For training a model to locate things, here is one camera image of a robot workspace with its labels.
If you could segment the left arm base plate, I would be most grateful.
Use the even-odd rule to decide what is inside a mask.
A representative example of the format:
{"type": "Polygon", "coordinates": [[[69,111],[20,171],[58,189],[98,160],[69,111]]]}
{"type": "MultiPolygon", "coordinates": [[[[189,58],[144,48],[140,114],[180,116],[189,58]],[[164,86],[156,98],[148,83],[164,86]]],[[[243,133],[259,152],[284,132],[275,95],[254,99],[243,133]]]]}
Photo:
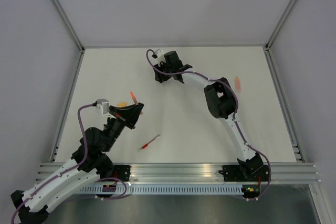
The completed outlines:
{"type": "Polygon", "coordinates": [[[113,169],[108,171],[105,178],[118,178],[124,182],[128,182],[131,175],[130,165],[114,165],[113,169]]]}

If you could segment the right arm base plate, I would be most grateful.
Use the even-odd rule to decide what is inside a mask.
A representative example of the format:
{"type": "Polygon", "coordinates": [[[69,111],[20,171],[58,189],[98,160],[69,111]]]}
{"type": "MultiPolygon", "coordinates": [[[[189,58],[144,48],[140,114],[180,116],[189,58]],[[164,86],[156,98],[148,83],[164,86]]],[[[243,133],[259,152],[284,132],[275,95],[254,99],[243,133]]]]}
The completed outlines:
{"type": "Polygon", "coordinates": [[[251,171],[240,165],[223,165],[218,173],[223,176],[225,182],[267,182],[270,179],[267,165],[251,171]]]}

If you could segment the orange highlighter pen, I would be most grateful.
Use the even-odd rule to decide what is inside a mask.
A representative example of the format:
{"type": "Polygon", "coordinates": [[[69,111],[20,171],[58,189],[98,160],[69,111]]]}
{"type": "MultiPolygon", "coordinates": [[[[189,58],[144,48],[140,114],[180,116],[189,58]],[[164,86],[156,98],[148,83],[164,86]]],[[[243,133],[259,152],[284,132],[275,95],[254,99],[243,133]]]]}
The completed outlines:
{"type": "Polygon", "coordinates": [[[141,103],[138,102],[137,98],[135,97],[135,94],[132,91],[130,92],[130,94],[131,94],[132,101],[134,103],[133,105],[134,108],[137,108],[139,105],[142,105],[141,103]]]}

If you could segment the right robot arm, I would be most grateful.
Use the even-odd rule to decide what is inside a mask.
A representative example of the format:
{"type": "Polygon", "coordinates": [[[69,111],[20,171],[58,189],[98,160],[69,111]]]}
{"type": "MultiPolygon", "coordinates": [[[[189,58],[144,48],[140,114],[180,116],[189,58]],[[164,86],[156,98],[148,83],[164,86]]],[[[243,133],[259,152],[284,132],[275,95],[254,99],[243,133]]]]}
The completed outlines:
{"type": "Polygon", "coordinates": [[[226,78],[211,79],[195,71],[191,65],[183,64],[176,51],[164,52],[149,49],[157,63],[151,64],[155,80],[159,83],[173,78],[183,84],[202,89],[210,114],[218,119],[226,129],[237,153],[239,174],[244,180],[252,180],[264,166],[260,153],[248,142],[238,119],[238,99],[226,78]]]}

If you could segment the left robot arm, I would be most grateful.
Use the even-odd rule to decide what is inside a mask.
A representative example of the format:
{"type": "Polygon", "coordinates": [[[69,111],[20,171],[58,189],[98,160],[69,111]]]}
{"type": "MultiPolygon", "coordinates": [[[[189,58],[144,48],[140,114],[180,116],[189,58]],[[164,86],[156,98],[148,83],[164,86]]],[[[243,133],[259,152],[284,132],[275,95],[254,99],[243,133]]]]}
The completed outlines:
{"type": "Polygon", "coordinates": [[[79,189],[98,180],[113,180],[114,164],[107,152],[125,128],[135,128],[143,108],[143,103],[112,106],[106,99],[81,106],[77,111],[82,132],[80,146],[59,169],[39,184],[11,194],[15,206],[11,223],[16,218],[21,223],[43,223],[51,212],[79,189]],[[84,128],[81,112],[87,108],[96,108],[102,116],[107,117],[103,129],[84,128]]]}

